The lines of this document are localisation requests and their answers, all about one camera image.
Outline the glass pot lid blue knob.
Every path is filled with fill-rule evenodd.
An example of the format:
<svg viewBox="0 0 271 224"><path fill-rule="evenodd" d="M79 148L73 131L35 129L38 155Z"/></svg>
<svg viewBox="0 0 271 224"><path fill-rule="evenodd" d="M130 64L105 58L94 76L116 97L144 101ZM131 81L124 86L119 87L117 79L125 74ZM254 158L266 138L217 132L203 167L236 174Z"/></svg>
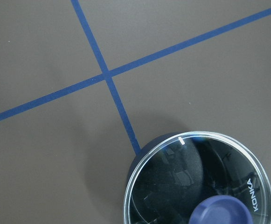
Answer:
<svg viewBox="0 0 271 224"><path fill-rule="evenodd" d="M221 133L172 136L140 161L131 181L131 224L271 223L271 185L262 164Z"/></svg>

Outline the dark blue saucepan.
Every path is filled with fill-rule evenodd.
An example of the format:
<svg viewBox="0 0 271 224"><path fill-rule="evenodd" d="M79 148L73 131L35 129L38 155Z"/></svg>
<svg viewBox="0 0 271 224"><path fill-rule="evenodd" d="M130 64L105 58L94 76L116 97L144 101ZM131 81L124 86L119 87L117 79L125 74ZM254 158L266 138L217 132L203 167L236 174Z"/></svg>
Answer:
<svg viewBox="0 0 271 224"><path fill-rule="evenodd" d="M124 195L124 202L123 202L123 223L124 224L130 224L129 221L129 217L130 215L129 213L129 208L127 208L130 205L129 202L129 196L128 194L131 193L131 179L133 177L133 173L134 170L136 169L136 167L138 166L138 164L140 163L140 161L147 155L149 154L149 152L155 148L157 145L159 145L160 143L166 141L167 139L171 138L172 136L178 135L180 134L180 132L172 132L172 133L166 133L164 135L161 135L159 137L154 138L152 141L148 142L138 153L136 153L135 158L133 159L129 171L128 171L128 175L127 175L127 179L126 179L126 189L125 189L125 195Z"/></svg>

